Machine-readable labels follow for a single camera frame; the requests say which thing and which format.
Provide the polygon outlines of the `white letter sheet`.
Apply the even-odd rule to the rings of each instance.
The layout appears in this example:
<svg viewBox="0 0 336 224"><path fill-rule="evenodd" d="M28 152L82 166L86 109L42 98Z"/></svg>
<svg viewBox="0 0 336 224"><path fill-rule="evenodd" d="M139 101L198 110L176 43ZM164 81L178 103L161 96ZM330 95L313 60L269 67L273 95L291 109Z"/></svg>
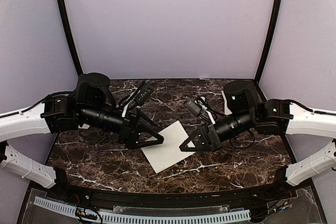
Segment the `white letter sheet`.
<svg viewBox="0 0 336 224"><path fill-rule="evenodd" d="M143 154L156 174L175 165L195 152L182 152L179 146L188 138L188 134L180 121L172 123L159 132L164 142L141 148Z"/></svg>

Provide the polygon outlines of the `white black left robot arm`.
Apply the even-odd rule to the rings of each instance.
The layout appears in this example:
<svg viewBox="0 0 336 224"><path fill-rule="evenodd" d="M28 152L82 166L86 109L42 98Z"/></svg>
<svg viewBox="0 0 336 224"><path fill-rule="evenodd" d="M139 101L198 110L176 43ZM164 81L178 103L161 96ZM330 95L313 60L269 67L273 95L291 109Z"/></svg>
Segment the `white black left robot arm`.
<svg viewBox="0 0 336 224"><path fill-rule="evenodd" d="M129 150L162 144L164 137L146 126L154 122L139 109L152 88L142 82L128 98L116 103L109 86L110 79L104 74L81 74L73 91L52 93L30 107L1 114L1 168L53 189L61 200L69 201L74 189L68 185L66 172L25 156L8 140L87 125L117 134L118 143Z"/></svg>

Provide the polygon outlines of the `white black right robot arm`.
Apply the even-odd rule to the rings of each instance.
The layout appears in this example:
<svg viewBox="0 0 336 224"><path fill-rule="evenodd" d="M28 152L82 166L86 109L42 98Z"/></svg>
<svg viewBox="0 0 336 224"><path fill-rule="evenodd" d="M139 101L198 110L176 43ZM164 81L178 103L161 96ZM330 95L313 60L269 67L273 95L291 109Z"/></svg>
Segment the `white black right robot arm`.
<svg viewBox="0 0 336 224"><path fill-rule="evenodd" d="M335 166L335 112L309 108L294 100L259 101L252 81L235 80L224 86L230 114L215 124L197 128L181 145L182 152L215 152L222 143L255 129L264 135L314 135L332 141L309 157L276 171L275 183L268 188L273 200L306 179Z"/></svg>

